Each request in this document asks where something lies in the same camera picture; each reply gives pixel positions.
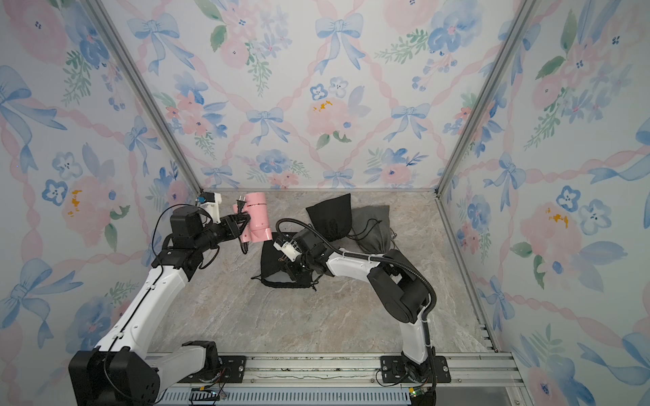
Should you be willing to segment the pink hair dryer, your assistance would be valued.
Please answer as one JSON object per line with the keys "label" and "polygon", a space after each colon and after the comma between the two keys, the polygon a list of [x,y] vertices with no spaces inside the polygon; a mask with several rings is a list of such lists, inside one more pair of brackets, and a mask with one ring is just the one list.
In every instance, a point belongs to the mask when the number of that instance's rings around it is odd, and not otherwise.
{"label": "pink hair dryer", "polygon": [[234,205],[238,215],[246,217],[243,231],[239,237],[240,249],[248,253],[251,243],[264,243],[273,238],[273,232],[267,213],[267,197],[262,192],[241,196]]}

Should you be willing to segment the black pouch with gold logo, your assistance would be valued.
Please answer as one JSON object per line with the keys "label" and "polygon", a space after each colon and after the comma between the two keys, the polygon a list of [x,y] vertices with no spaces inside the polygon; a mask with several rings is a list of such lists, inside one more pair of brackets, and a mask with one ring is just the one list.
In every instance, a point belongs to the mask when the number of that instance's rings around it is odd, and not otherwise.
{"label": "black pouch with gold logo", "polygon": [[279,234],[273,232],[273,238],[263,243],[260,273],[252,277],[264,286],[272,289],[316,289],[315,284],[294,284],[284,272],[284,255],[274,248],[274,241]]}

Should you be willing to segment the plain black pouch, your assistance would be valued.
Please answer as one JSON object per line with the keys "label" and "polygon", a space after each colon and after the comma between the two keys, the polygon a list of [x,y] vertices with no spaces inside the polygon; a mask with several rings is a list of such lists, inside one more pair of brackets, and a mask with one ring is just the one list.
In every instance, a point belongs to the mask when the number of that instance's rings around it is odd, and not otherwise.
{"label": "plain black pouch", "polygon": [[306,208],[312,226],[328,241],[342,240],[352,229],[351,195],[346,194]]}

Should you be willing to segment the grey drawstring pouch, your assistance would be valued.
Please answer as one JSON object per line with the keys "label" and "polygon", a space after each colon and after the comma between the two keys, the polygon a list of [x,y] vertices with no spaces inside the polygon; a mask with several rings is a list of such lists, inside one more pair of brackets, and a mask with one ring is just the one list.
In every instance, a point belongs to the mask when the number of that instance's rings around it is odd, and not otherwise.
{"label": "grey drawstring pouch", "polygon": [[352,226],[348,238],[362,252],[385,254],[396,247],[396,234],[390,226],[389,206],[364,206],[351,211]]}

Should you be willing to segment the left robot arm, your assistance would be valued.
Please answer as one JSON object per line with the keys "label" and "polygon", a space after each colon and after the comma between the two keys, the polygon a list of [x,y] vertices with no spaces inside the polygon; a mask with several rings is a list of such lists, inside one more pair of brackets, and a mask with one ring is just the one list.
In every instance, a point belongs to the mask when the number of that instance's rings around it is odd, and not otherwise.
{"label": "left robot arm", "polygon": [[250,220],[242,207],[219,220],[203,207],[174,207],[171,233],[162,242],[143,288],[107,335],[93,349],[78,351],[69,363],[77,404],[154,405],[186,377],[210,383],[222,379],[228,369],[213,341],[189,341],[152,362],[147,355],[176,296],[198,270],[208,266],[205,252],[238,240]]}

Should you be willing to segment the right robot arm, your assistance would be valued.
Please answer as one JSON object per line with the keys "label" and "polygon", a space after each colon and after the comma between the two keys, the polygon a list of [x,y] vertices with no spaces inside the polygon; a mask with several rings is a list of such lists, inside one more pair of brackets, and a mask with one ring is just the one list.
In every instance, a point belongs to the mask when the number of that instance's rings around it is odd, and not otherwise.
{"label": "right robot arm", "polygon": [[281,233],[274,248],[294,268],[368,283],[384,309],[399,323],[401,358],[413,382],[434,382],[435,357],[428,314],[437,304],[431,284],[397,250],[369,255],[334,247],[312,228],[293,236]]}

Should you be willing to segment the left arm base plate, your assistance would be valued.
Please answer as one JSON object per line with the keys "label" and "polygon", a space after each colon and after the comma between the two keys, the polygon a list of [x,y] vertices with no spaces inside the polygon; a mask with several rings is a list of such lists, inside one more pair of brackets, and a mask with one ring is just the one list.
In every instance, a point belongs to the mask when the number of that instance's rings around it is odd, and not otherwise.
{"label": "left arm base plate", "polygon": [[180,383],[242,383],[245,375],[247,357],[245,355],[220,355],[208,367],[180,380]]}

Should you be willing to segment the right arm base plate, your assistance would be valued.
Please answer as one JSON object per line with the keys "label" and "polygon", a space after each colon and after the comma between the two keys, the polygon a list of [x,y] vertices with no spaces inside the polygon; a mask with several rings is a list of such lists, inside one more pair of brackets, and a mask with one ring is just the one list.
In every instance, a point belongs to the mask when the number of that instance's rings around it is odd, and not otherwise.
{"label": "right arm base plate", "polygon": [[436,355],[433,361],[425,360],[421,364],[404,355],[383,355],[379,358],[382,384],[398,385],[415,383],[439,384],[450,383],[450,367],[443,356]]}

